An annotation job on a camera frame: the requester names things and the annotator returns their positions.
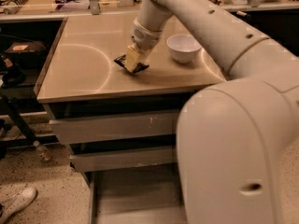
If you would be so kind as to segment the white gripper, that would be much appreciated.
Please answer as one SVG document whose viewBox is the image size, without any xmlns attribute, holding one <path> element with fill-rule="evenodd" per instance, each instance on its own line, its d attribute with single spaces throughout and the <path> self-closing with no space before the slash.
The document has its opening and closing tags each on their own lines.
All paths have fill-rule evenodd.
<svg viewBox="0 0 299 224">
<path fill-rule="evenodd" d="M 145 51 L 153 49 L 159 42 L 163 25 L 160 22 L 143 24 L 138 18 L 134 19 L 130 37 L 133 45 L 127 48 L 125 68 L 130 73 L 136 73 L 146 68 L 144 64 Z"/>
</svg>

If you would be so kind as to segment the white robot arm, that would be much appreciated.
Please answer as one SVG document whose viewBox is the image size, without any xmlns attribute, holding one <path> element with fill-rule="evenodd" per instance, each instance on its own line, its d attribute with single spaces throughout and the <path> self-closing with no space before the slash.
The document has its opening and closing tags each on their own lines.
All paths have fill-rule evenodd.
<svg viewBox="0 0 299 224">
<path fill-rule="evenodd" d="M 188 224 L 283 224 L 278 167 L 298 135 L 297 57 L 207 0 L 142 0 L 132 30 L 139 53 L 171 16 L 228 78 L 197 92 L 178 117 Z"/>
</svg>

